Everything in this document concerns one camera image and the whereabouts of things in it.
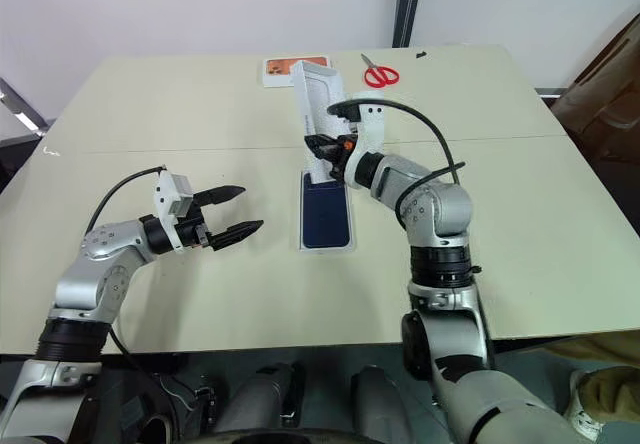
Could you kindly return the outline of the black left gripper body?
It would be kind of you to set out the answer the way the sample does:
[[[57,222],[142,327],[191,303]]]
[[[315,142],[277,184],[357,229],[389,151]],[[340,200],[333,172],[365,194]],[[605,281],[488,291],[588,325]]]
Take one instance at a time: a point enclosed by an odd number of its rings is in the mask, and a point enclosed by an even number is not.
[[[178,241],[175,250],[186,250],[193,247],[210,247],[211,233],[205,223],[201,207],[191,205],[184,217],[178,217],[174,225]]]

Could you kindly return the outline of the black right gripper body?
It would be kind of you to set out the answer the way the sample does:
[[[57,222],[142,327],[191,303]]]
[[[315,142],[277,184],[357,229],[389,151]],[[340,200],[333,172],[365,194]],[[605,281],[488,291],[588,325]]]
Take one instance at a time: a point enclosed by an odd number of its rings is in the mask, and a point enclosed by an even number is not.
[[[329,139],[326,160],[331,163],[329,174],[335,180],[344,181],[346,166],[355,150],[357,140],[356,135],[340,135]]]

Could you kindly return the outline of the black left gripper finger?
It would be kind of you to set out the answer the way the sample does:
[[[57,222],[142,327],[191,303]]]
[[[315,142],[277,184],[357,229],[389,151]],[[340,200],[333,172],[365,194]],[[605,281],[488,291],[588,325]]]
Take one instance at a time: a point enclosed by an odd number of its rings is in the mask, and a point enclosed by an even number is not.
[[[209,233],[209,247],[214,251],[218,251],[239,243],[257,232],[263,224],[263,220],[245,221],[228,227],[224,232],[221,232],[219,234],[213,235]]]
[[[236,198],[245,191],[246,189],[244,187],[237,185],[224,185],[211,188],[195,193],[193,195],[193,204],[198,207],[218,205]]]

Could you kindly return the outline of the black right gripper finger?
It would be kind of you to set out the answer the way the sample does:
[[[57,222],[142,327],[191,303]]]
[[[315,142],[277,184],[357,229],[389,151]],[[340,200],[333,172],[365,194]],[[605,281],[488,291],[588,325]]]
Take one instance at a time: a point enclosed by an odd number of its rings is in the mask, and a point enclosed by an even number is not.
[[[324,134],[307,135],[304,141],[308,149],[316,158],[327,156],[328,136]]]

